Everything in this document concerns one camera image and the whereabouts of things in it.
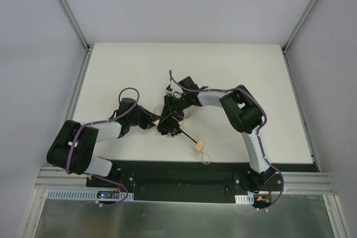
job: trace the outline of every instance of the white cable tray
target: white cable tray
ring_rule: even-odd
[[[98,190],[52,189],[49,190],[49,194],[47,195],[47,198],[51,200],[95,201],[97,200],[97,192]],[[118,200],[125,198],[125,196],[126,196],[125,192],[113,194],[113,197]],[[125,201],[133,201],[133,200],[134,200],[134,193],[129,193],[128,198]]]
[[[239,205],[252,205],[254,204],[254,196],[249,195],[236,195],[234,196],[235,203]]]

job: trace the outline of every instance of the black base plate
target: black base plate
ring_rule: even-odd
[[[135,200],[165,202],[234,203],[235,195],[246,195],[240,184],[250,172],[249,163],[112,161],[120,168],[119,177]],[[314,164],[275,164],[282,172],[318,172]],[[280,175],[275,174],[261,189],[280,191]],[[113,185],[96,178],[87,187]]]

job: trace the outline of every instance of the black cable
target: black cable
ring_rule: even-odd
[[[194,143],[197,144],[197,141],[195,141],[192,137],[190,137],[190,135],[188,135],[186,132],[184,132],[182,129],[180,129],[180,131],[186,136],[188,137],[189,139],[191,139]]]
[[[241,188],[243,188],[244,190],[248,191],[248,192],[253,192],[255,194],[258,194],[259,191],[258,190],[252,190],[252,189],[248,189],[246,186],[243,185],[243,182],[240,182],[239,184],[241,186]]]
[[[180,97],[181,97],[181,95],[183,94],[183,93],[179,93],[178,91],[174,91],[172,94],[173,94],[173,96],[174,96],[175,98],[178,98],[178,97],[175,96],[175,93],[179,94]]]
[[[113,112],[113,114],[109,117],[109,119],[115,118],[115,117],[116,117],[115,115],[116,115],[117,111],[118,111],[118,110],[115,110],[115,111]]]

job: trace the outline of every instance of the metal sheet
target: metal sheet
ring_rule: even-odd
[[[83,201],[46,201],[60,214]],[[250,205],[90,203],[62,217],[42,214],[36,237],[334,237],[322,196],[285,195],[268,212]]]

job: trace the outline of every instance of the red wire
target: red wire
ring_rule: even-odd
[[[269,199],[271,200],[272,199],[272,191],[273,191],[273,186],[269,185]]]
[[[119,178],[119,181],[118,181],[120,184],[123,184],[123,180],[122,180],[122,178]],[[117,193],[117,192],[119,192],[120,191],[120,186],[118,186],[115,190],[114,190],[114,192],[115,193]]]

